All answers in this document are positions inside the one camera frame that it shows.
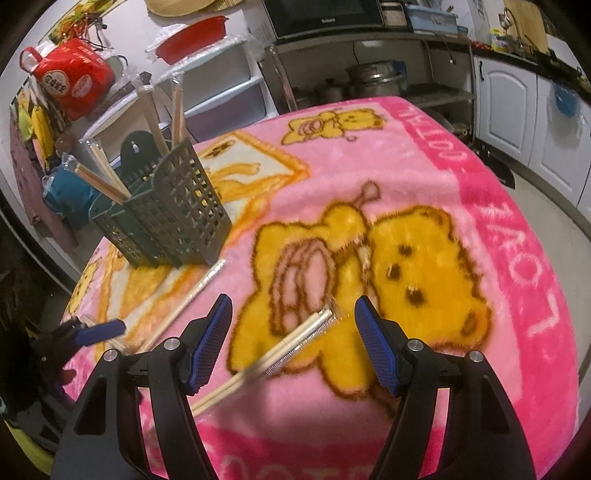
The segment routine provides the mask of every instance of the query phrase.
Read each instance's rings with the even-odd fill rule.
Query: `metal pot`
[[[293,92],[298,110],[318,105],[316,94],[312,90],[304,90],[294,87]]]
[[[336,103],[346,100],[348,95],[348,85],[338,85],[333,79],[326,79],[326,86],[318,91],[320,104]]]
[[[399,73],[396,60],[376,61],[347,69],[351,83],[371,83],[389,79]]]
[[[377,82],[355,83],[351,91],[354,98],[399,96],[401,93],[400,83],[404,75],[397,73],[395,76],[379,80]]]

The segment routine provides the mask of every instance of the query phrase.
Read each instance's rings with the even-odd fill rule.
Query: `fleece blanket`
[[[548,471],[576,427],[569,312],[539,241],[469,149],[405,100],[379,98],[294,112],[196,150],[232,217],[228,264],[163,339],[204,316],[220,293],[234,311],[196,398],[328,298],[341,312],[279,374],[196,419],[221,478],[368,477],[397,402],[377,383],[355,328],[363,294],[410,338],[459,355],[482,350],[517,411],[538,477]],[[203,273],[134,270],[103,239],[64,318],[123,318],[133,351]],[[72,397],[105,348],[73,358]],[[423,474],[436,469],[445,400],[442,391]],[[141,419],[151,467],[164,476],[149,398]]]

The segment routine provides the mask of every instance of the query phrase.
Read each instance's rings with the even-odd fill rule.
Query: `red bag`
[[[32,69],[23,63],[25,53],[38,62]],[[90,113],[115,82],[111,67],[79,38],[56,47],[45,58],[27,47],[21,52],[20,66],[37,78],[72,120]]]

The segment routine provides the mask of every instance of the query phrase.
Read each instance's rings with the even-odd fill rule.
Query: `dark cloth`
[[[21,195],[29,223],[37,228],[41,227],[44,233],[49,233],[64,251],[73,250],[78,246],[74,232],[43,203],[41,176],[29,159],[28,151],[19,136],[17,122],[12,111],[10,114],[10,155],[14,175],[17,178],[18,192]]]

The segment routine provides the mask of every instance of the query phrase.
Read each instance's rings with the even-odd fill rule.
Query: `blue gripper pad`
[[[379,384],[395,395],[400,382],[396,370],[396,355],[390,348],[377,322],[383,322],[365,296],[355,302],[355,324],[361,335]]]
[[[74,341],[80,346],[90,346],[118,337],[125,333],[125,322],[115,319],[92,327],[80,329]]]
[[[230,297],[222,293],[207,314],[207,318],[210,319],[209,325],[191,357],[189,387],[195,393],[209,382],[213,366],[228,334],[232,323],[232,300]]]

